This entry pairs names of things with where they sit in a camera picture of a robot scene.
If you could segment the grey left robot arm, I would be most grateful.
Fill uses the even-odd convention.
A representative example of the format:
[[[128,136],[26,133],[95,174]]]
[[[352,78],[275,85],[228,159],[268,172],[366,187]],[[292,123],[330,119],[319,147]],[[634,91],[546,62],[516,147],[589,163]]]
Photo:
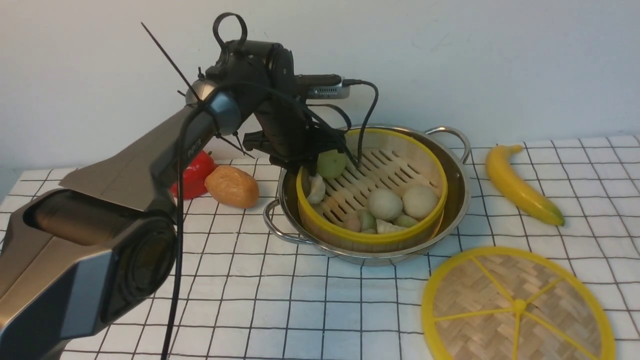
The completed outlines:
[[[242,145],[276,166],[310,166],[343,150],[345,136],[306,106],[342,77],[296,75],[278,43],[222,46],[185,95],[185,107],[116,155],[67,174],[9,218],[1,252],[1,358],[57,360],[73,339],[92,337],[166,281],[181,255],[182,203],[170,188],[214,137],[255,116]]]

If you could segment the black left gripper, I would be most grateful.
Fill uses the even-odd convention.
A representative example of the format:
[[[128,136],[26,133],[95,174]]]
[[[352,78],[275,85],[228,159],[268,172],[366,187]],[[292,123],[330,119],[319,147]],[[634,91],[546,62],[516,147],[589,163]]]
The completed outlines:
[[[260,131],[247,132],[247,152],[268,154],[278,166],[310,166],[321,153],[347,153],[346,130],[310,125],[297,101],[294,58],[280,43],[238,39],[221,44],[206,70],[215,95],[208,95],[206,119],[214,135],[236,132],[250,116]]]

